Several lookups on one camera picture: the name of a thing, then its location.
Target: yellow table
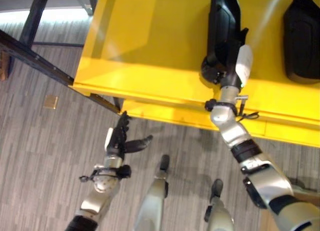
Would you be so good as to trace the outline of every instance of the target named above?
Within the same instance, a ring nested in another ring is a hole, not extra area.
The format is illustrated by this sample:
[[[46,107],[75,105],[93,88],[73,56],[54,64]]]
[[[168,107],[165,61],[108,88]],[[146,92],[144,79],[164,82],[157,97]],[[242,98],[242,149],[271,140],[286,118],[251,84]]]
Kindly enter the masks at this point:
[[[320,6],[320,0],[314,0]],[[253,49],[244,120],[256,137],[320,147],[320,85],[290,81],[284,70],[283,14],[292,0],[238,0]],[[129,115],[204,129],[219,88],[200,67],[210,0],[99,0],[75,76],[84,95],[125,98]]]

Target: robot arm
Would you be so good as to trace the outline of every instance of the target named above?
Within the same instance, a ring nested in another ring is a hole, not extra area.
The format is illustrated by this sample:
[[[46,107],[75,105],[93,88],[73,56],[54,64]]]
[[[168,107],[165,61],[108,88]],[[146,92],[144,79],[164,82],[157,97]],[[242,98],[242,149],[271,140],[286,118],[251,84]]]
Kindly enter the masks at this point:
[[[229,104],[236,103],[239,92],[235,86],[223,87],[210,118],[246,176],[243,182],[252,201],[272,213],[281,231],[319,230],[319,209],[294,197],[292,186],[281,169],[261,151],[246,128],[236,121],[236,114]]]
[[[208,101],[205,108],[246,176],[243,182],[248,194],[256,206],[270,210],[281,231],[320,230],[319,209],[294,197],[287,177],[236,121],[239,114],[244,117],[244,102],[239,113],[235,104],[252,65],[252,52],[244,45],[248,29],[240,28],[238,1],[211,0],[208,26],[201,74],[208,82],[221,85],[221,95],[218,101]]]
[[[115,128],[109,128],[105,140],[104,164],[96,164],[90,176],[82,176],[82,182],[93,181],[94,189],[83,200],[66,231],[94,231],[109,210],[120,188],[120,180],[131,176],[129,165],[123,165],[125,154],[145,149],[152,135],[139,140],[127,140],[129,116],[124,112]]]

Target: cable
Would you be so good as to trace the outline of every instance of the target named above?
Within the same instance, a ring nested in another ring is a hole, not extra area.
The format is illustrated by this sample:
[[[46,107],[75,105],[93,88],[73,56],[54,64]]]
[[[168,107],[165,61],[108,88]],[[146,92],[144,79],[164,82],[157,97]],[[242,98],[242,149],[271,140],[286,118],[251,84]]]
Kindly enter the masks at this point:
[[[259,115],[259,112],[253,112],[253,113],[250,113],[250,114],[244,113],[244,114],[242,114],[242,115],[238,115],[237,117],[241,117],[241,118],[237,121],[237,122],[240,122],[240,121],[242,121],[242,120],[244,120],[244,119],[255,120],[255,119],[259,118],[260,115]]]

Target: gray carpet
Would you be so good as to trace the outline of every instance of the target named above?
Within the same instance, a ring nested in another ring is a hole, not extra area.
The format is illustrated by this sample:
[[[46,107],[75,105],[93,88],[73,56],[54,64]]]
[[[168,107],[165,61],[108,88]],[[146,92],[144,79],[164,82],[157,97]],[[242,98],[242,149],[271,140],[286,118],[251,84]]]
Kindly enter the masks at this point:
[[[83,43],[90,19],[42,22],[37,41]],[[0,29],[18,37],[22,25]],[[74,76],[81,48],[33,47]],[[45,95],[59,97],[57,109],[42,108]],[[0,230],[59,231],[74,216],[92,188],[78,177],[101,163],[104,140],[117,115],[19,61],[9,80],[0,83]],[[203,220],[214,179],[224,180],[222,200],[237,231],[256,231],[260,211],[242,184],[237,162],[219,133],[145,119],[133,119],[128,139],[154,135],[150,147],[128,154],[132,177],[121,181],[100,231],[131,230],[143,195],[162,154],[171,157],[164,231],[204,231]],[[255,139],[289,177],[320,191],[320,150]]]

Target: small tag on floor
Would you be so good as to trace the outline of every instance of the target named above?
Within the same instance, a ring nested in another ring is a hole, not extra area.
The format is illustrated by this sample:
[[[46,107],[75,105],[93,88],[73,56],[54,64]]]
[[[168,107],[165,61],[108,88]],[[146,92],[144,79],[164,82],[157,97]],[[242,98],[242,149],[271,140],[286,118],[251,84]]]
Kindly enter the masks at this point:
[[[55,110],[57,107],[57,103],[58,103],[58,96],[48,94],[44,98],[43,107],[46,109]]]

